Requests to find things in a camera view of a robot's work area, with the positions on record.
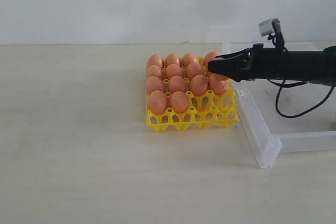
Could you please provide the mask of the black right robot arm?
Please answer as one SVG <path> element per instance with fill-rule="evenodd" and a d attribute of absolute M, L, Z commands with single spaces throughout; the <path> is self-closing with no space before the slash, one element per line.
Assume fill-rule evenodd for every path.
<path fill-rule="evenodd" d="M 236 82 L 254 79 L 335 84 L 335 46 L 323 51 L 287 51 L 254 44 L 208 62 L 208 71 Z"/>

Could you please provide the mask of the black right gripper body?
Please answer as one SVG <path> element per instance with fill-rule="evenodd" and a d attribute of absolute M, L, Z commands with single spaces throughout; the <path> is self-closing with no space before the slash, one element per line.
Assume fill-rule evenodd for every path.
<path fill-rule="evenodd" d="M 238 57 L 238 65 L 235 75 L 236 82 L 265 79 L 257 62 L 259 56 L 263 52 L 263 49 L 263 43 L 256 43 L 250 48 L 245 48 L 235 52 L 235 55 Z"/>

